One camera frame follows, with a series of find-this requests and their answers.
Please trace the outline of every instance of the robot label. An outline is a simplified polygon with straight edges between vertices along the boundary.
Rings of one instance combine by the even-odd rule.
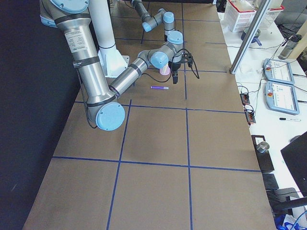
[[[65,37],[72,53],[87,50],[88,45],[81,30],[68,32],[65,34]]]

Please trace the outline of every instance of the white table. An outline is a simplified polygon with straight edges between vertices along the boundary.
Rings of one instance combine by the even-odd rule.
[[[223,14],[219,14],[220,19],[223,19]],[[221,21],[223,28],[224,38],[226,45],[228,46],[228,53],[231,62],[234,61],[236,54],[239,50],[242,40],[241,32],[231,32],[227,29],[226,22]],[[259,36],[262,46],[258,46],[257,43],[253,43],[250,47],[254,48],[268,48],[268,49],[252,49],[249,48],[241,65],[236,73],[236,81],[238,85],[243,85],[248,88],[249,91],[256,91],[259,87],[259,83],[262,77],[262,73],[259,71],[262,68],[263,60],[271,58],[276,51],[277,46],[283,42],[283,37],[280,34],[277,26],[273,23],[267,30],[262,30]],[[282,51],[283,47],[279,48],[274,56],[274,59],[278,59],[278,55]],[[293,59],[287,59],[292,62],[291,68],[293,73],[304,75],[303,70],[299,66],[298,62]],[[270,156],[274,165],[274,175],[279,188],[293,187],[299,191],[293,177],[291,176],[280,150],[289,144],[289,140],[294,136],[301,135],[307,131],[307,104],[299,103],[300,114],[288,115],[281,112],[276,112],[268,109],[265,97],[264,97],[264,85],[266,80],[262,80],[261,89],[259,93],[250,93],[249,99],[251,105],[256,109],[256,123],[250,126],[251,135],[263,135],[266,141],[270,145]],[[307,90],[307,78],[295,77],[295,86]],[[239,91],[246,92],[245,89],[239,88]],[[307,93],[299,89],[295,89],[298,100],[307,101]],[[280,117],[285,118],[298,118],[300,122],[295,121],[281,121]]]

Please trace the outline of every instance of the black monitor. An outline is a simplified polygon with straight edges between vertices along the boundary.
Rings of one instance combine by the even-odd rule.
[[[281,152],[298,188],[303,196],[307,196],[307,132],[284,147]]]

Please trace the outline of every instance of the pink object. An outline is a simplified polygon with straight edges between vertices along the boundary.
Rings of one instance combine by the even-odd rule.
[[[170,68],[168,67],[168,64],[163,66],[163,68],[160,69],[160,74],[162,75],[168,75],[171,72]]]

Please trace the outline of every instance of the electronic device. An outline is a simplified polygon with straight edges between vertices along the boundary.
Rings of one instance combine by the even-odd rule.
[[[284,147],[281,152],[298,188],[303,196],[307,196],[307,132]]]
[[[272,110],[297,115],[298,102],[293,85],[268,81],[265,85],[265,99]]]
[[[294,77],[291,66],[287,61],[267,58],[263,62],[263,70],[269,81],[294,85]]]

